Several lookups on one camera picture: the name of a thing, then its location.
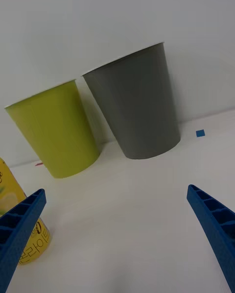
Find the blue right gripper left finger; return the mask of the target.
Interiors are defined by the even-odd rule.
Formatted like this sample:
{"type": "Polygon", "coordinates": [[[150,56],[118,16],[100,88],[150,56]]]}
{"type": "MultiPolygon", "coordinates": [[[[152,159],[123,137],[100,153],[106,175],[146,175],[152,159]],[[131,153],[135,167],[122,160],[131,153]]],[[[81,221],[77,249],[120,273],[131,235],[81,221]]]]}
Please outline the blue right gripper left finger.
{"type": "Polygon", "coordinates": [[[0,218],[0,291],[7,291],[26,243],[47,203],[39,189],[0,218]]]}

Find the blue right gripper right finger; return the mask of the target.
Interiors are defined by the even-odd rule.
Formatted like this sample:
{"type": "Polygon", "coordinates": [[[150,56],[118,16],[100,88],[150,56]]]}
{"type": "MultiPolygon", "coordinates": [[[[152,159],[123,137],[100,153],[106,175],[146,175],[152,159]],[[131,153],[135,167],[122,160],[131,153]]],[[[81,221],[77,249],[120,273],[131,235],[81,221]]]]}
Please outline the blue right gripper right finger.
{"type": "Polygon", "coordinates": [[[187,201],[214,251],[231,292],[235,292],[235,213],[195,185],[187,201]]]}

